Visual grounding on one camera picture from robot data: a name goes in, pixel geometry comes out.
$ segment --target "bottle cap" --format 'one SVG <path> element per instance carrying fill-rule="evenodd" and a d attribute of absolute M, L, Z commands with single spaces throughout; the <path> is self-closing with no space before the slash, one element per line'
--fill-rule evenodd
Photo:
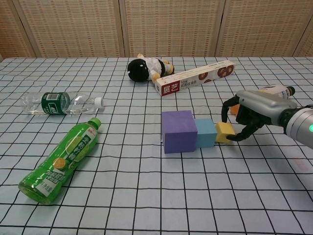
<path fill-rule="evenodd" d="M 90 120 L 89 120 L 89 122 L 92 122 L 92 123 L 94 123 L 95 124 L 95 127 L 96 127 L 96 129 L 98 130 L 99 129 L 99 127 L 101 126 L 101 121 L 98 119 L 98 118 L 91 118 Z"/>
<path fill-rule="evenodd" d="M 94 99 L 94 105 L 97 109 L 103 107 L 103 99 L 101 97 L 97 97 Z"/>
<path fill-rule="evenodd" d="M 288 90 L 290 91 L 290 96 L 292 96 L 294 93 L 295 93 L 295 89 L 294 89 L 294 87 L 287 87 L 288 88 Z"/>

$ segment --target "cardboard box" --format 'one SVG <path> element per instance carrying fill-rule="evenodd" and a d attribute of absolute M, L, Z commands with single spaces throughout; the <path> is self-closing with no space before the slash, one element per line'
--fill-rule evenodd
<path fill-rule="evenodd" d="M 210 82 L 232 74 L 235 63 L 225 60 L 192 70 L 174 73 L 156 80 L 155 87 L 161 95 L 179 92 L 202 83 Z"/>

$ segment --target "small bottle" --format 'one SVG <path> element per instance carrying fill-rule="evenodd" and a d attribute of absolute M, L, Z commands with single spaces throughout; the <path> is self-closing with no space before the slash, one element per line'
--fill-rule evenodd
<path fill-rule="evenodd" d="M 19 190 L 40 204 L 51 204 L 74 169 L 95 146 L 100 126 L 97 118 L 75 125 L 45 161 L 21 180 Z"/>
<path fill-rule="evenodd" d="M 102 108 L 101 97 L 81 92 L 27 93 L 21 98 L 24 111 L 34 115 L 76 115 Z"/>
<path fill-rule="evenodd" d="M 285 87 L 284 85 L 271 85 L 266 86 L 258 90 L 259 92 L 275 94 L 281 98 L 288 99 L 295 93 L 294 87 L 288 86 Z M 230 107 L 230 113 L 237 116 L 239 111 L 240 104 L 234 105 Z"/>

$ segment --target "panda plush toy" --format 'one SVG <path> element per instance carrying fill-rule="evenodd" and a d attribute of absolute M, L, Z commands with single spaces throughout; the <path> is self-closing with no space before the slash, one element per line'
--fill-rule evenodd
<path fill-rule="evenodd" d="M 152 80 L 156 82 L 158 78 L 174 73 L 174 66 L 167 60 L 154 57 L 144 57 L 138 54 L 127 66 L 129 78 L 134 82 L 145 82 Z"/>

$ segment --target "foam block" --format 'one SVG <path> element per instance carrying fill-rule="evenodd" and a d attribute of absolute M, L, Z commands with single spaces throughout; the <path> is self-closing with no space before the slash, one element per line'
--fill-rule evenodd
<path fill-rule="evenodd" d="M 183 153 L 196 150 L 197 126 L 191 111 L 162 112 L 164 153 Z"/>
<path fill-rule="evenodd" d="M 196 148 L 213 147 L 217 136 L 217 130 L 211 119 L 195 119 L 198 129 Z"/>
<path fill-rule="evenodd" d="M 215 128 L 217 130 L 216 142 L 229 143 L 230 140 L 228 140 L 226 136 L 235 135 L 235 131 L 231 123 L 225 123 L 220 121 L 215 125 Z"/>
<path fill-rule="evenodd" d="M 237 116 L 239 111 L 240 104 L 234 105 L 230 107 L 230 113 Z"/>

